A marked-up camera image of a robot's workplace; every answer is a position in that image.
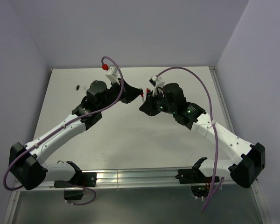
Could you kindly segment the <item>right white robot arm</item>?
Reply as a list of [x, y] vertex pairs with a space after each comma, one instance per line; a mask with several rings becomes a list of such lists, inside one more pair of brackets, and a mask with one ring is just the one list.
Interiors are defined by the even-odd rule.
[[249, 188], [265, 168], [265, 147], [262, 144], [243, 140], [213, 121], [203, 108], [186, 100], [177, 83], [156, 90], [147, 89], [146, 93], [140, 111], [148, 116], [160, 112], [171, 114], [178, 124], [202, 135], [228, 156], [227, 160], [218, 161], [203, 157], [192, 168], [180, 169], [176, 178], [181, 184], [210, 182], [216, 166], [215, 182], [221, 177], [231, 178], [239, 186]]

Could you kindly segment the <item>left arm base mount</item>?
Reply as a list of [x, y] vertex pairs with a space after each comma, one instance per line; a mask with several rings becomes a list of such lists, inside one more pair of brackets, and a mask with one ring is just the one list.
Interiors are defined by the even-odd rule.
[[[75, 174], [70, 181], [55, 181], [54, 188], [78, 188], [78, 190], [64, 190], [63, 197], [67, 203], [72, 203], [73, 205], [86, 205], [92, 203], [97, 196], [94, 188], [97, 182], [96, 172], [80, 172]], [[88, 202], [79, 202], [82, 200], [83, 196], [90, 194], [92, 198]]]

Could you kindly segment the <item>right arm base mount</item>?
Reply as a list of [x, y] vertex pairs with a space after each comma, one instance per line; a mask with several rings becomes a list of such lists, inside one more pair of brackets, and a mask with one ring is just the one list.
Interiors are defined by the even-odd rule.
[[206, 197], [209, 193], [212, 177], [206, 177], [199, 169], [179, 169], [175, 178], [180, 184], [200, 184], [191, 187], [193, 195], [197, 197]]

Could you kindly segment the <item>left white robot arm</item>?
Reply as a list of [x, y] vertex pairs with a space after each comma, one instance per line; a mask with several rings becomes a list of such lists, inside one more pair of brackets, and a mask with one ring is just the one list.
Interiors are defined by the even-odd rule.
[[118, 101], [131, 103], [142, 93], [142, 89], [123, 80], [113, 83], [110, 88], [103, 81], [92, 82], [81, 103], [59, 125], [34, 141], [11, 147], [10, 172], [26, 190], [50, 181], [79, 185], [82, 170], [75, 163], [47, 164], [45, 161], [66, 142], [95, 125], [102, 118], [103, 110]]

